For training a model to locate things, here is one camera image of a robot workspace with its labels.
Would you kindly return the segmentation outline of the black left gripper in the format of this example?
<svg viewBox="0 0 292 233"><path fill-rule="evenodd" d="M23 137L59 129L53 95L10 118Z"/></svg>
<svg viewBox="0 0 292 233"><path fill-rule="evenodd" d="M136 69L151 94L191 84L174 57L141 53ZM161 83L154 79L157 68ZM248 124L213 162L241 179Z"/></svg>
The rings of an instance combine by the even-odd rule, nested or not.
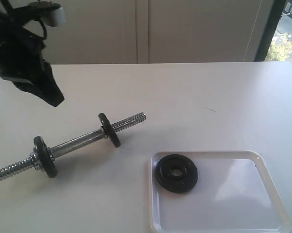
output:
<svg viewBox="0 0 292 233"><path fill-rule="evenodd" d="M47 38L44 10L36 6L0 11L0 77L21 91L33 94L53 107L64 101L51 65L42 57Z"/></svg>

